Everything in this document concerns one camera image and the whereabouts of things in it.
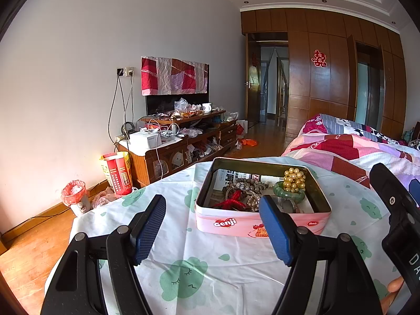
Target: metal screw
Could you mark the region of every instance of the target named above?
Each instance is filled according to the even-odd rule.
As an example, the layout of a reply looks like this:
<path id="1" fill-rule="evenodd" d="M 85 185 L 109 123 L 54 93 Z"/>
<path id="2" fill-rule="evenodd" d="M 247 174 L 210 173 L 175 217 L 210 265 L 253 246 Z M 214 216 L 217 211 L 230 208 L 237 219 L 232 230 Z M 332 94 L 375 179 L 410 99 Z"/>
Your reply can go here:
<path id="1" fill-rule="evenodd" d="M 121 226 L 119 226 L 119 227 L 117 228 L 117 232 L 118 232 L 119 234 L 124 234 L 124 233 L 127 233 L 127 232 L 128 232 L 128 230 L 129 230 L 129 227 L 128 227 L 127 225 L 121 225 Z"/>
<path id="2" fill-rule="evenodd" d="M 342 233 L 342 234 L 340 234 L 340 239 L 342 240 L 342 241 L 351 241 L 351 237 L 347 234 L 347 233 Z"/>
<path id="3" fill-rule="evenodd" d="M 407 213 L 407 218 L 408 218 L 408 221 L 409 221 L 411 224 L 414 224 L 414 223 L 415 223 L 415 220 L 414 220 L 414 218 L 413 218 L 413 216 L 412 216 L 411 214 Z"/>
<path id="4" fill-rule="evenodd" d="M 296 229 L 296 231 L 297 231 L 299 234 L 307 234 L 307 233 L 309 232 L 309 230 L 308 230 L 306 227 L 304 227 L 304 226 L 299 226 L 299 227 Z"/>
<path id="5" fill-rule="evenodd" d="M 74 239 L 79 242 L 85 238 L 85 234 L 83 232 L 79 232 L 74 236 Z"/>

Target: pink tin box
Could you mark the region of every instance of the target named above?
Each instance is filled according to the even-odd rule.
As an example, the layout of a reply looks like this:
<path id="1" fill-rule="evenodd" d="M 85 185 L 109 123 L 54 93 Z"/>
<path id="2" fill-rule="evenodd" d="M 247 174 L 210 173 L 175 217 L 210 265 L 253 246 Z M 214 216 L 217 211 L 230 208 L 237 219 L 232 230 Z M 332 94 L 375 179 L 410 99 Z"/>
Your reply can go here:
<path id="1" fill-rule="evenodd" d="M 237 172 L 260 176 L 261 180 L 283 177 L 284 172 L 290 167 L 297 167 L 306 175 L 306 213 L 291 213 L 290 216 L 297 226 L 305 226 L 313 233 L 319 234 L 331 214 L 331 207 L 324 193 L 316 183 L 311 172 L 304 165 L 284 165 L 230 158 L 215 158 L 207 173 L 204 183 L 195 201 L 195 215 L 197 228 L 202 232 L 214 234 L 234 235 L 236 237 L 268 238 L 261 217 L 258 212 L 240 212 L 224 209 L 211 208 L 217 201 L 223 198 L 223 193 L 215 188 L 227 181 L 220 177 L 219 170 L 228 172 L 230 176 Z"/>

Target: blue gripper pad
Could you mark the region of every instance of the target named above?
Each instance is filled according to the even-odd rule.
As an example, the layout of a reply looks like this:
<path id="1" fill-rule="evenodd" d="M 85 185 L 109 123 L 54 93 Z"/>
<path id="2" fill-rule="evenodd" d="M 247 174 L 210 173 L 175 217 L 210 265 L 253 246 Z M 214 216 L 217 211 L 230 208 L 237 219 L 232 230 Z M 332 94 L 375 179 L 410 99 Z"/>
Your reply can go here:
<path id="1" fill-rule="evenodd" d="M 269 196 L 261 197 L 259 212 L 274 252 L 284 264 L 290 266 L 293 261 L 295 223 L 288 214 L 282 213 L 278 209 Z"/>
<path id="2" fill-rule="evenodd" d="M 408 191 L 417 203 L 417 207 L 420 206 L 420 182 L 417 179 L 410 181 L 408 185 Z"/>
<path id="3" fill-rule="evenodd" d="M 162 225 L 165 214 L 166 201 L 165 198 L 161 197 L 153 210 L 150 212 L 146 223 L 144 224 L 139 236 L 136 239 L 136 251 L 134 254 L 134 260 L 137 264 L 140 264 L 143 259 L 148 257 L 153 243 L 155 242 L 156 236 L 159 232 L 160 226 Z"/>

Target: wall outlet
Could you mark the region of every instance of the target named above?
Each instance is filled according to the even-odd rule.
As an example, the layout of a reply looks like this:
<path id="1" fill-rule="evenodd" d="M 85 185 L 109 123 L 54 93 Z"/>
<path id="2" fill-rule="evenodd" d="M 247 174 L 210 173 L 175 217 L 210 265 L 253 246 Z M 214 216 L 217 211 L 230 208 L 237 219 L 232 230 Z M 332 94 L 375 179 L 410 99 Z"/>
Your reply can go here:
<path id="1" fill-rule="evenodd" d="M 133 67 L 125 67 L 124 68 L 124 76 L 128 77 L 130 75 L 134 75 L 134 68 Z"/>

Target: white mug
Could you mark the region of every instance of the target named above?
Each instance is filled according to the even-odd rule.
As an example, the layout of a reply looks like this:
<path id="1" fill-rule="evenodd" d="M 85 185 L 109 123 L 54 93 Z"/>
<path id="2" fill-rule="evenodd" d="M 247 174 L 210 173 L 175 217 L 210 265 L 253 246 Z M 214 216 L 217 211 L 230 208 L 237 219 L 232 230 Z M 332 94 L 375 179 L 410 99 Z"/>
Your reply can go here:
<path id="1" fill-rule="evenodd" d="M 211 112 L 211 103 L 203 103 L 203 110 L 206 114 Z"/>

